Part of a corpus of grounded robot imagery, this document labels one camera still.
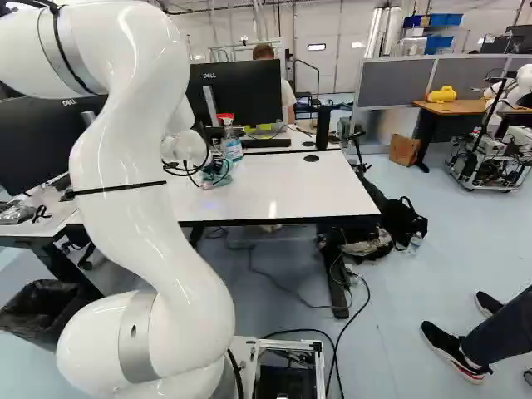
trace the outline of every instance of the trash can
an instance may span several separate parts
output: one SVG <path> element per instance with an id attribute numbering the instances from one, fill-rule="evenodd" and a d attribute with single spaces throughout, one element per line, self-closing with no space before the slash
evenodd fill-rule
<path id="1" fill-rule="evenodd" d="M 0 309 L 0 330 L 55 352 L 68 321 L 89 302 L 76 283 L 37 280 Z"/>

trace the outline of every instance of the black sneaker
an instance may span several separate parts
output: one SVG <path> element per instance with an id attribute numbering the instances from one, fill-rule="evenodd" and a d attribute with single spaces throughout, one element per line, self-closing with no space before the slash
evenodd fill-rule
<path id="1" fill-rule="evenodd" d="M 488 295 L 487 293 L 483 293 L 482 291 L 479 291 L 475 294 L 475 303 L 476 307 L 478 307 L 480 312 L 486 318 L 490 318 L 491 316 L 499 312 L 500 309 L 504 306 L 502 303 L 500 303 L 496 299 L 493 299 L 490 295 Z"/>
<path id="2" fill-rule="evenodd" d="M 474 369 L 467 364 L 466 357 L 460 351 L 460 339 L 447 334 L 431 322 L 421 324 L 421 335 L 434 352 L 447 360 L 467 381 L 481 384 L 486 373 L 492 373 L 489 367 Z"/>

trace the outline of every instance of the cubicle partition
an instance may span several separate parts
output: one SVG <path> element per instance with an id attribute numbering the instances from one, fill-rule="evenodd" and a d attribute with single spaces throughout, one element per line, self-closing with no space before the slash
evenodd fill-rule
<path id="1" fill-rule="evenodd" d="M 442 86 L 453 86 L 458 98 L 479 98 L 473 88 L 484 88 L 484 79 L 502 71 L 516 71 L 532 63 L 532 55 L 445 54 L 440 56 L 383 57 L 362 60 L 355 108 L 379 110 L 412 106 Z"/>
<path id="2" fill-rule="evenodd" d="M 442 86 L 452 86 L 463 100 L 481 98 L 473 89 L 487 87 L 487 76 L 501 76 L 532 64 L 532 55 L 445 54 L 439 56 L 383 57 L 362 60 L 359 86 L 354 93 L 352 126 L 362 123 L 367 135 L 365 153 L 387 152 L 392 132 L 411 135 L 419 109 L 413 101 Z"/>

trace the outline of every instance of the gray partition panel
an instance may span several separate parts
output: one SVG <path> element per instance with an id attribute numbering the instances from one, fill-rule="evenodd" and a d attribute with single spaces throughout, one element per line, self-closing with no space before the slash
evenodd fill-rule
<path id="1" fill-rule="evenodd" d="M 434 59 L 364 62 L 358 106 L 407 106 L 423 100 Z"/>
<path id="2" fill-rule="evenodd" d="M 512 61 L 510 61 L 508 71 L 517 71 L 526 64 L 532 64 L 532 56 L 526 58 L 513 58 Z"/>
<path id="3" fill-rule="evenodd" d="M 480 94 L 471 90 L 472 87 L 487 87 L 484 81 L 486 74 L 495 68 L 504 68 L 506 57 L 500 58 L 442 58 L 432 80 L 431 91 L 442 86 L 452 86 L 461 100 L 474 100 Z M 499 76 L 501 71 L 493 71 L 491 76 Z"/>

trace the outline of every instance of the black backpack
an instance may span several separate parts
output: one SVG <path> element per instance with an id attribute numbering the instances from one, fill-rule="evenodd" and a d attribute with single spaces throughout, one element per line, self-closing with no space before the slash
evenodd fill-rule
<path id="1" fill-rule="evenodd" d="M 407 247 L 417 232 L 420 232 L 422 237 L 426 236 L 428 219 L 416 213 L 407 197 L 389 199 L 382 211 L 382 227 L 390 233 L 396 244 Z"/>

